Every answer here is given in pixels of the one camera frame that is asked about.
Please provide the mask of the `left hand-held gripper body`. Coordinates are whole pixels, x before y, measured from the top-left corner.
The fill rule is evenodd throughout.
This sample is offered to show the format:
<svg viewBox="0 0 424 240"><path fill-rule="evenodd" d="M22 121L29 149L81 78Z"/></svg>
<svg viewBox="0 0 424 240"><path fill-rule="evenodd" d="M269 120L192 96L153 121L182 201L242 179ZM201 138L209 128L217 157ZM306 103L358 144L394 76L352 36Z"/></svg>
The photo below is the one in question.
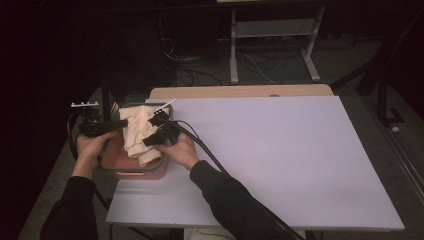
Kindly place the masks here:
<svg viewBox="0 0 424 240"><path fill-rule="evenodd" d="M105 122L101 122L98 102L71 103L72 108L79 110L82 122L78 125L79 132L88 137L97 137L108 132Z"/></svg>

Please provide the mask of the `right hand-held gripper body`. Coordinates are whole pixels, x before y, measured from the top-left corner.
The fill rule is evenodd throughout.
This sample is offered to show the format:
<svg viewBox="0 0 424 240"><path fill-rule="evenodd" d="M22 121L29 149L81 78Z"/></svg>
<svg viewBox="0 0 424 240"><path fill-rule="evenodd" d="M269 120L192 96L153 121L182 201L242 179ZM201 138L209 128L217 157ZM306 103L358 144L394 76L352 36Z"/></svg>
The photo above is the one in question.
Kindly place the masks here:
<svg viewBox="0 0 424 240"><path fill-rule="evenodd" d="M148 122L157 128L155 133L157 140L161 142L159 145L165 145L167 142L174 145L180 134L178 125L171 120L173 113L171 104L175 101L176 99L172 99L149 113L150 119Z"/></svg>

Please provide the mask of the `cream baby pants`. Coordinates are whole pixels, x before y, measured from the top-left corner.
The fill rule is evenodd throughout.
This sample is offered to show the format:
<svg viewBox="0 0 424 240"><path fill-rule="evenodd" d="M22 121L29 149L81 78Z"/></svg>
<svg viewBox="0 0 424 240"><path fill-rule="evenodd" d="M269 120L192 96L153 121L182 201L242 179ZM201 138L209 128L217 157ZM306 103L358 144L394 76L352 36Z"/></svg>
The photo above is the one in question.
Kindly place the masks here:
<svg viewBox="0 0 424 240"><path fill-rule="evenodd" d="M120 119L127 120L128 124L123 129L124 149L130 158L136 158L141 167L161 157L161 153L153 146L146 146L143 142L154 134L157 126L153 126L149 119L153 117L156 106L135 106L121 108L119 110Z"/></svg>

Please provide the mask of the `pink basket with grey rim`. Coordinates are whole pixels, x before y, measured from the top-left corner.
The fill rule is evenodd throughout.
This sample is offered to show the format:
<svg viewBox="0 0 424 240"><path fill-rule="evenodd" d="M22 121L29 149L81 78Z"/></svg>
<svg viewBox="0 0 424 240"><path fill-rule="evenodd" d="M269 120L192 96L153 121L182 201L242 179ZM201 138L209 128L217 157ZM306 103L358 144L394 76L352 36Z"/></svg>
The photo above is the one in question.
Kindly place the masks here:
<svg viewBox="0 0 424 240"><path fill-rule="evenodd" d="M123 108L141 105L159 107L165 103L127 104ZM119 108L116 120L120 119ZM100 158L100 167L111 172L117 179L130 180L157 180L165 176L168 167L168 158L161 154L160 158L141 167L136 158L130 158L124 149L123 129L117 129L117 135L108 140L104 155Z"/></svg>

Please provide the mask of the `person's right hand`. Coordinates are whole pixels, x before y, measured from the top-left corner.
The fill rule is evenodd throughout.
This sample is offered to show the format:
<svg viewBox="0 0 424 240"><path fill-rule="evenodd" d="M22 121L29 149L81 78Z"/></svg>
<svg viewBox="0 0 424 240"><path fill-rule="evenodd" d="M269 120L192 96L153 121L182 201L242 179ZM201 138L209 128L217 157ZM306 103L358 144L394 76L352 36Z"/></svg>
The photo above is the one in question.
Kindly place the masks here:
<svg viewBox="0 0 424 240"><path fill-rule="evenodd" d="M194 141L184 133L178 136L177 142L172 146L157 145L155 147L159 152L166 154L177 164L190 171L199 161Z"/></svg>

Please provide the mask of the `person's left hand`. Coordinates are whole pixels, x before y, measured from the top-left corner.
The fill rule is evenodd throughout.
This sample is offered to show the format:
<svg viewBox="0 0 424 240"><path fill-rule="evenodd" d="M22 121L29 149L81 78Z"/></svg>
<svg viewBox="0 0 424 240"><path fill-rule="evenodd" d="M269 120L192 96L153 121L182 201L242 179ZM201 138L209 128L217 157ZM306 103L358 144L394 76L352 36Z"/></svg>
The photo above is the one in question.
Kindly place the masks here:
<svg viewBox="0 0 424 240"><path fill-rule="evenodd" d="M71 176L91 179L93 171L98 165L98 157L103 154L105 143L116 135L116 131L95 138L79 135L76 142L78 157Z"/></svg>

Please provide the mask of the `black metal stand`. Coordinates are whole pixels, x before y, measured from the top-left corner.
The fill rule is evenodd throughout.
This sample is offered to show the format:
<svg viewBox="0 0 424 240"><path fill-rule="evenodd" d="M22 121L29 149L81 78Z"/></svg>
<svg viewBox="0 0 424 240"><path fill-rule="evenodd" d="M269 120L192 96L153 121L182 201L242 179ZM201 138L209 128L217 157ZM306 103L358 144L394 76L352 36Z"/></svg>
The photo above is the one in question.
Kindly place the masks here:
<svg viewBox="0 0 424 240"><path fill-rule="evenodd" d="M99 107L95 108L95 131L98 135L113 131L107 129L108 121L114 121L112 119L112 103L110 96L110 85L109 76L105 75L101 82L101 103Z"/></svg>
<svg viewBox="0 0 424 240"><path fill-rule="evenodd" d="M377 116L388 126L403 119L387 117L388 87L393 87L424 120L424 5L406 15L384 39L357 86L360 95L377 87Z"/></svg>

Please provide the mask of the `person's left leg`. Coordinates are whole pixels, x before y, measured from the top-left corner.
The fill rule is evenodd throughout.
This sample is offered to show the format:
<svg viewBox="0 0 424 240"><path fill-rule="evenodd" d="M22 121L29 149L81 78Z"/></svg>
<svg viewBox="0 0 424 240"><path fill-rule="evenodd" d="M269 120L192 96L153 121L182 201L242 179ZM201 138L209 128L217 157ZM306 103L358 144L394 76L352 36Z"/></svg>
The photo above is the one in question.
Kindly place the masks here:
<svg viewBox="0 0 424 240"><path fill-rule="evenodd" d="M185 228L184 240L236 240L225 229Z"/></svg>

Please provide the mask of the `white metal stand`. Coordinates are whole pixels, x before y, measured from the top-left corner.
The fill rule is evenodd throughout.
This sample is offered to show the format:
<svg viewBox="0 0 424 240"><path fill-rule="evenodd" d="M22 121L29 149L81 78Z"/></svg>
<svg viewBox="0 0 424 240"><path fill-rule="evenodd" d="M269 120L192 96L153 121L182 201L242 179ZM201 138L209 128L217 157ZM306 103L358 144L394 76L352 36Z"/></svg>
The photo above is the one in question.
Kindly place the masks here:
<svg viewBox="0 0 424 240"><path fill-rule="evenodd" d="M308 45L300 51L311 80L315 83L320 81L320 76L313 63L311 54L325 12L325 7L320 6L314 18L289 19L289 20L260 20L238 21L236 12L231 12L231 35L230 35L230 83L238 84L238 65L236 59L236 40L241 38L255 37L294 37L306 36Z"/></svg>

